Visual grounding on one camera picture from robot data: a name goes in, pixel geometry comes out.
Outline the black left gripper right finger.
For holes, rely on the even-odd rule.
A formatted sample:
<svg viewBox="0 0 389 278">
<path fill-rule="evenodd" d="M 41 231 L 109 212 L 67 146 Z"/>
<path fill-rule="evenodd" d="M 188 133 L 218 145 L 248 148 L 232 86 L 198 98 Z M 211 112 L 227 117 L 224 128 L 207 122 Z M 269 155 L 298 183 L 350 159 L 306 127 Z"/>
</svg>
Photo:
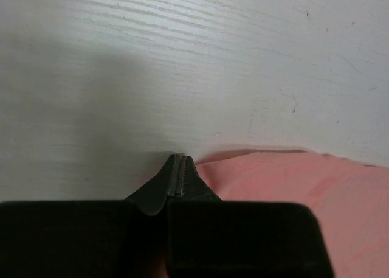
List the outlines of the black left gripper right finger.
<svg viewBox="0 0 389 278">
<path fill-rule="evenodd" d="M 179 164 L 167 202 L 170 277 L 333 277 L 319 222 L 298 203 L 223 201 Z"/>
</svg>

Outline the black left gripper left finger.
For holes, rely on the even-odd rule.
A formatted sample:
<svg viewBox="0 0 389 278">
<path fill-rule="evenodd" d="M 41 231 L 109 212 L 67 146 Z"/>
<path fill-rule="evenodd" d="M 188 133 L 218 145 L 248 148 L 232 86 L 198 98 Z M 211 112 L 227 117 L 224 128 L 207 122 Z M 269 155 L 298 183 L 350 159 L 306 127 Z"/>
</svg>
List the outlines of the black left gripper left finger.
<svg viewBox="0 0 389 278">
<path fill-rule="evenodd" d="M 139 277 L 164 250 L 180 160 L 124 200 L 1 203 L 1 276 Z"/>
</svg>

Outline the salmon pink t-shirt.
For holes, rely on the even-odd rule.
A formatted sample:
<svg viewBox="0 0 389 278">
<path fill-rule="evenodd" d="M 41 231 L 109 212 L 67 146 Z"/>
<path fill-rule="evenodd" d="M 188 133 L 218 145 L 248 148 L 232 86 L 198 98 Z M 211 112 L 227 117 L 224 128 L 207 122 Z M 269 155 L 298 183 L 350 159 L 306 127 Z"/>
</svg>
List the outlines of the salmon pink t-shirt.
<svg viewBox="0 0 389 278">
<path fill-rule="evenodd" d="M 388 169 L 303 150 L 235 150 L 196 163 L 224 200 L 308 206 L 337 277 L 388 276 Z"/>
</svg>

